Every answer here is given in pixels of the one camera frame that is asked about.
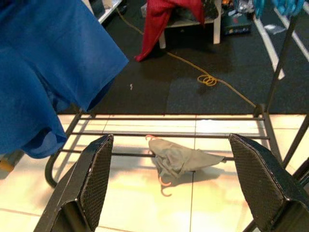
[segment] yellow extension cord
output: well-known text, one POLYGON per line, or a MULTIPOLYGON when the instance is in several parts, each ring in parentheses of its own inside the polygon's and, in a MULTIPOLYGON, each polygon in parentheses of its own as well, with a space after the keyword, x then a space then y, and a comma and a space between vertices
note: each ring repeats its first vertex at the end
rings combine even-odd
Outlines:
MULTIPOLYGON (((116 8, 119 16, 121 17, 121 19, 131 28, 133 28, 134 30, 136 30, 139 34, 143 35, 144 33, 138 29, 136 26, 130 24, 124 17, 123 15, 119 12, 118 8, 116 8)), ((221 80, 221 79, 218 79, 218 78, 215 78, 213 76, 211 76, 208 72, 206 72, 204 69, 200 68, 199 66, 187 61, 186 59, 184 58, 181 58, 175 54, 172 54, 170 52, 167 52, 165 51, 166 54, 168 54, 169 56, 171 57, 174 57, 176 59, 179 59, 181 60, 182 62, 184 63, 187 63, 189 65, 191 65, 193 68, 196 68, 197 70, 201 71, 202 73, 204 73, 203 75, 200 75, 198 78, 197 78, 197 81, 202 83, 202 84, 205 84, 209 87, 211 86, 214 86, 217 84, 217 82, 221 82, 222 84, 224 84, 225 86, 229 87, 233 92, 237 93, 242 99, 244 99, 247 103, 249 103, 251 106, 253 106, 254 108, 256 107, 256 105, 250 101, 248 98, 246 98, 244 95, 242 95, 241 93, 239 93, 235 88, 233 88, 229 83, 225 82, 224 80, 221 80)))

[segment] white floor stripe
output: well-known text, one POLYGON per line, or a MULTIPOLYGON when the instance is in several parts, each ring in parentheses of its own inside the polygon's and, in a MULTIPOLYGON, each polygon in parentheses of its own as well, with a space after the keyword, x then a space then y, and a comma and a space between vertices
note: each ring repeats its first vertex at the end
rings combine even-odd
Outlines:
POLYGON ((305 2, 303 5, 304 11, 306 11, 307 14, 309 14, 309 3, 305 2))
MULTIPOLYGON (((268 33, 264 29, 264 26, 263 26, 261 20, 254 17, 253 21, 254 21, 254 23, 257 27, 257 30, 259 31, 259 33, 260 33, 260 35, 263 39, 265 48, 268 52, 269 58, 270 58, 271 63, 272 63, 272 67, 275 71, 277 64, 278 64, 278 61, 279 61, 279 58, 278 58, 278 55, 277 55, 276 50, 274 48, 274 45, 272 44, 268 33)), ((279 74, 279 80, 284 78, 284 76, 285 76, 285 74, 284 74, 283 70, 281 69, 280 74, 279 74)))
MULTIPOLYGON (((275 13, 278 15, 279 19, 281 20, 281 22, 283 23, 283 25, 285 26, 285 28, 288 28, 290 25, 289 20, 287 19, 287 17, 282 16, 279 11, 275 8, 274 9, 275 13)), ((304 54, 304 56, 306 57, 307 61, 309 61, 309 52, 306 49, 306 47, 304 46, 304 44, 301 42, 301 40, 299 39, 298 35, 296 34, 296 32, 294 31, 292 34, 293 39, 295 40, 297 46, 299 47, 299 49, 301 50, 301 52, 304 54)))

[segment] white tile floor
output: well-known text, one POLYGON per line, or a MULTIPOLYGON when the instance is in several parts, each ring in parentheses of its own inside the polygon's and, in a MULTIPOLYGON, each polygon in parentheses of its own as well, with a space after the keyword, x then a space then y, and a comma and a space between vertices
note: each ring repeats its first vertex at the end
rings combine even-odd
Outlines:
MULTIPOLYGON (((113 120, 126 116, 100 117, 109 120, 88 123, 81 120, 75 131, 165 131, 188 134, 242 132, 257 135, 264 130, 261 125, 248 121, 196 121, 200 116, 191 116, 192 121, 145 121, 142 120, 144 116, 135 116, 140 120, 134 121, 113 120)), ((73 116, 60 117, 65 129, 72 119, 73 116)), ((299 115, 271 116, 282 154, 286 154, 303 119, 304 116, 299 115)), ((98 136, 71 136, 65 148, 83 150, 96 138, 98 136)), ((232 156, 226 139, 167 139, 189 148, 232 156)), ((293 172, 307 158, 308 142, 307 132, 288 171, 293 172)), ((148 153, 148 145, 144 138, 117 136, 114 151, 148 153)), ((54 175, 61 178, 77 159, 78 154, 61 153, 55 164, 54 175)), ((1 231, 30 232, 35 228, 53 192, 44 179, 46 162, 47 159, 35 160, 24 156, 13 172, 0 179, 1 231)), ((108 191, 96 231, 240 232, 252 219, 233 162, 187 173, 180 178, 177 186, 165 188, 163 192, 168 196, 161 194, 157 171, 151 158, 113 157, 108 191)))

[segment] red cloth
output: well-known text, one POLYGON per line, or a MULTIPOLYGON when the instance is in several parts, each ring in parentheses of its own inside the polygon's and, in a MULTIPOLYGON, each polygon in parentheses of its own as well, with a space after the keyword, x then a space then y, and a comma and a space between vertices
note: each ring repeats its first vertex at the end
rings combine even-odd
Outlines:
POLYGON ((205 18, 201 0, 147 0, 142 52, 135 57, 137 61, 143 60, 151 52, 168 24, 172 9, 176 6, 190 9, 196 19, 204 25, 205 18))

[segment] gray cloth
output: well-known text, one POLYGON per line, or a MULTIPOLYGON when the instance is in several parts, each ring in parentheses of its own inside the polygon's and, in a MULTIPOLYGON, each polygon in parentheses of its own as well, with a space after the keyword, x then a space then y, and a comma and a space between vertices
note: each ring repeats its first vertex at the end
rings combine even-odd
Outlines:
POLYGON ((163 139, 150 140, 149 148, 155 154, 159 175, 169 181, 171 178, 179 178, 187 171, 196 171, 218 164, 225 158, 189 149, 163 139))

